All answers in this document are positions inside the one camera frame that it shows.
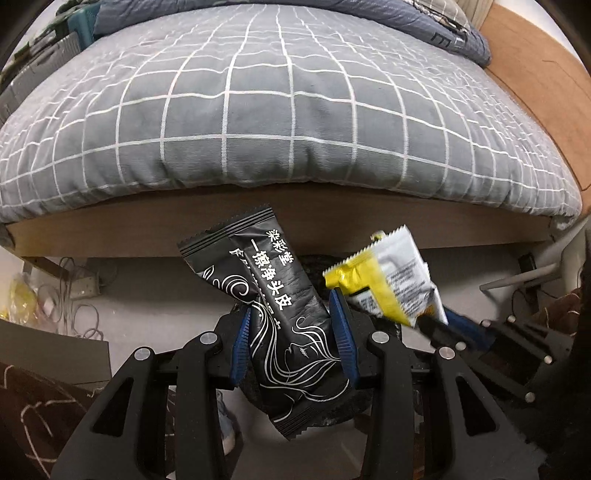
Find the yellow bag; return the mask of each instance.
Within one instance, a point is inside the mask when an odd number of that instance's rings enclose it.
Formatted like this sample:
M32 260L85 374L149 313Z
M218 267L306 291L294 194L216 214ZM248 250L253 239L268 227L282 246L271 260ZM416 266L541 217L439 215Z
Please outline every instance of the yellow bag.
M328 288L340 287L367 313L411 327L423 313L447 324L439 291L406 226L374 242L324 273Z

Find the gray plaid duvet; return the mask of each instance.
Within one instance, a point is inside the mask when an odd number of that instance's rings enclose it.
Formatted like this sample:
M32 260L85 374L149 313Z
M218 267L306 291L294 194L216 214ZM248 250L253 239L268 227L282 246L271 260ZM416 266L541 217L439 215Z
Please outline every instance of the gray plaid duvet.
M301 181L581 210L552 141L477 65L306 7L217 7L123 29L0 131L3 222L148 189Z

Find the power strip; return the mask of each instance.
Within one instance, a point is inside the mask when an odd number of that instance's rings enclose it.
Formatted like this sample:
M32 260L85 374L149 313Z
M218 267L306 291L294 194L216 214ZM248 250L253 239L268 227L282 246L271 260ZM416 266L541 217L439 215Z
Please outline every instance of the power strip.
M79 278L72 282L70 300L91 299L100 295L98 275Z

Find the metal screw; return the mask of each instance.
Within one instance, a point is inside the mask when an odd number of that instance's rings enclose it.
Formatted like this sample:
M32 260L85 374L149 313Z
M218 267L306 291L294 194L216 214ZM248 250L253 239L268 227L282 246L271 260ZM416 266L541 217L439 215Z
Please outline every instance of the metal screw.
M371 339L375 343L387 343L390 340L390 337L386 332L382 332L381 330L377 330L371 334Z
M439 355L441 355L441 358L444 358L445 360L451 360L456 356L456 353L453 351L453 348L442 346L439 349Z
M211 345L217 342L217 335L214 332L205 332L199 337L199 341L204 345Z
M149 356L150 350L148 350L146 347L138 348L134 352L134 358L139 361L146 360Z

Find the black bag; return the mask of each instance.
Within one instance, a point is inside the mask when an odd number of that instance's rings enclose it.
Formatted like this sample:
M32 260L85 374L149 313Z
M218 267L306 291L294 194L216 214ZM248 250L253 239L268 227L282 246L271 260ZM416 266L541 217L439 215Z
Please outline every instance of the black bag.
M249 348L264 411L287 438L349 400L330 316L263 207L179 244L193 271L251 305Z

